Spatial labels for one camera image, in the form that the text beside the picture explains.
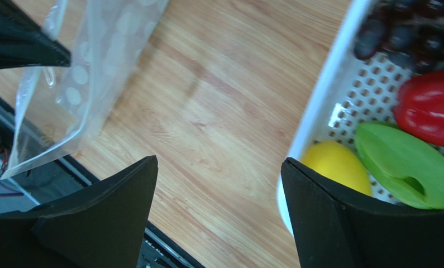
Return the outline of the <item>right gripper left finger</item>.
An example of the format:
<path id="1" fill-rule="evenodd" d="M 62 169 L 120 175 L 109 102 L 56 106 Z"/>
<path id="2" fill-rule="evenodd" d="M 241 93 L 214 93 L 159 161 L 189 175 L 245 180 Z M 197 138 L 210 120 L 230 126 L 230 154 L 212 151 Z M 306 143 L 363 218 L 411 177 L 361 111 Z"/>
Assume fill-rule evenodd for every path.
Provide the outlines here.
<path id="1" fill-rule="evenodd" d="M 0 214 L 0 267 L 136 267 L 155 156 L 27 212 Z"/>

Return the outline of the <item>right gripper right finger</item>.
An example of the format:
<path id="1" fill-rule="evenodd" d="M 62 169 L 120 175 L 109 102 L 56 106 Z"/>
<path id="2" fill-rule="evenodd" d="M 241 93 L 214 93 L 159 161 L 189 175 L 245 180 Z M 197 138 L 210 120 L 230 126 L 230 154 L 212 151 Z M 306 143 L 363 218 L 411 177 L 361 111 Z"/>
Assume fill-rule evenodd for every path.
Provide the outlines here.
<path id="1" fill-rule="evenodd" d="M 444 267 L 444 210 L 368 197 L 291 157 L 281 180 L 301 267 Z"/>

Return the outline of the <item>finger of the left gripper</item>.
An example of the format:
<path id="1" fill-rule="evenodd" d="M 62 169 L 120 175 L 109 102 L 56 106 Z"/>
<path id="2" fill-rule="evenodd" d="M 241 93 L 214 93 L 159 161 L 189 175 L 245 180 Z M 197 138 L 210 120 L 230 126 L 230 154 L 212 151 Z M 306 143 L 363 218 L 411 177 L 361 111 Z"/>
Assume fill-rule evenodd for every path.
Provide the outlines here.
<path id="1" fill-rule="evenodd" d="M 69 67 L 71 52 L 13 1 L 0 1 L 0 69 Z"/>

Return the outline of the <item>yellow lemon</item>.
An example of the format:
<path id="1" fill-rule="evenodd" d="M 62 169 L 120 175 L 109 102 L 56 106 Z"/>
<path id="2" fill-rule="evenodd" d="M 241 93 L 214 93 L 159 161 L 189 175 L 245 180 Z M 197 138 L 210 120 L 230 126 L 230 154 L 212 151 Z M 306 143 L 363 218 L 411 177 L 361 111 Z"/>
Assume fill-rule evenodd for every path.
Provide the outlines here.
<path id="1" fill-rule="evenodd" d="M 318 142 L 306 150 L 299 161 L 326 178 L 365 195 L 372 195 L 370 178 L 364 165 L 351 150 L 338 142 Z"/>

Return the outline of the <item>clear polka-dot zip bag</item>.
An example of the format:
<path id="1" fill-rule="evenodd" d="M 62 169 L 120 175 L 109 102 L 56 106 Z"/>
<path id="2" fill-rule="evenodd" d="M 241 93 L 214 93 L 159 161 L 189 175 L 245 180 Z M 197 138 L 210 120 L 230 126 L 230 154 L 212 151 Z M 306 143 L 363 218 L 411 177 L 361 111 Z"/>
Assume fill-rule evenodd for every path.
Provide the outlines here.
<path id="1" fill-rule="evenodd" d="M 25 69 L 1 179 L 80 150 L 100 133 L 167 1 L 88 1 L 71 66 Z"/>

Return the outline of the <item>red bell pepper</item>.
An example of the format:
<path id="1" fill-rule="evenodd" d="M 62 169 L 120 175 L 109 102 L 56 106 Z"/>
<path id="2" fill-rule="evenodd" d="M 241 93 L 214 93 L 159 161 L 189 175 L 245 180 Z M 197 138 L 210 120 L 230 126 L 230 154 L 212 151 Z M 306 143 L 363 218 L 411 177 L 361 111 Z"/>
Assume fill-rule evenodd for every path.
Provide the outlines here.
<path id="1" fill-rule="evenodd" d="M 407 80 L 397 101 L 393 115 L 401 130 L 444 147 L 444 70 Z"/>

